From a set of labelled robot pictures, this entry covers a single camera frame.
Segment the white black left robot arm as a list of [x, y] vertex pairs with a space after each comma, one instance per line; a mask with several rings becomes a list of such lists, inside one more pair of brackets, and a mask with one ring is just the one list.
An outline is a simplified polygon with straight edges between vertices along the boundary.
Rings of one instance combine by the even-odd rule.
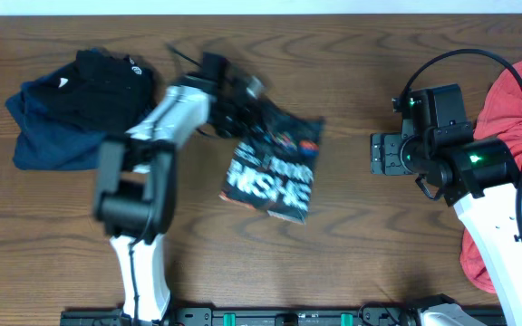
[[169, 307], [164, 239], [176, 207], [179, 150], [205, 124], [225, 138], [255, 126], [264, 84], [234, 77], [228, 95], [224, 84], [186, 74], [144, 120], [101, 144], [92, 208], [120, 264], [124, 325], [160, 325]]

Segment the black orange patterned jersey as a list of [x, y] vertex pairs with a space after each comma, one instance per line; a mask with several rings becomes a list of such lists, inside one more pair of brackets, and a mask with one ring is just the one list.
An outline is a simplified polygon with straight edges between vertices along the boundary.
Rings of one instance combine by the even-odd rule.
[[272, 101], [235, 147], [219, 196], [303, 225], [309, 213], [323, 117], [300, 118]]

